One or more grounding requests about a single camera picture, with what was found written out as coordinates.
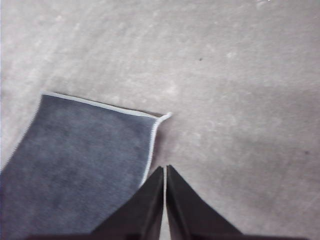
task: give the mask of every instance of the microfiber cloth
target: microfiber cloth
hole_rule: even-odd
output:
[[[90,233],[146,180],[169,116],[44,93],[1,172],[1,239]]]

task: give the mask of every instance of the dark fabric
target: dark fabric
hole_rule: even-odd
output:
[[[139,188],[155,121],[43,95],[1,173],[1,239],[92,231]]]

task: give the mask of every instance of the gray towel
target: gray towel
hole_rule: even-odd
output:
[[[169,116],[43,94],[1,173],[1,239],[92,231],[145,181]]]

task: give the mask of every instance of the floor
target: floor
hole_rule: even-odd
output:
[[[320,240],[319,12],[318,0],[2,0],[1,165],[42,91],[172,112],[152,169],[172,164],[244,233]]]

